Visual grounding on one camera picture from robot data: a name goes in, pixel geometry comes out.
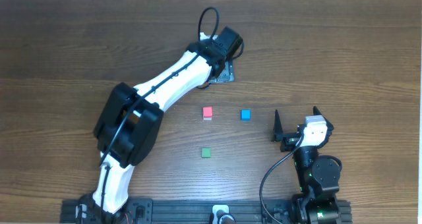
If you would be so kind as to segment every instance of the cube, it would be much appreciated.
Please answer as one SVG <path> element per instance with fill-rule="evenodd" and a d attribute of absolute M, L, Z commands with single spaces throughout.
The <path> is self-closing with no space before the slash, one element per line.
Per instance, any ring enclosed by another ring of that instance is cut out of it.
<path fill-rule="evenodd" d="M 202 114 L 203 114 L 204 120 L 211 120 L 212 119 L 212 107 L 202 108 Z"/>
<path fill-rule="evenodd" d="M 211 148 L 203 148 L 201 152 L 202 158 L 211 158 Z"/>
<path fill-rule="evenodd" d="M 240 119 L 242 121 L 250 121 L 251 120 L 251 110 L 250 109 L 242 109 L 240 112 Z"/>

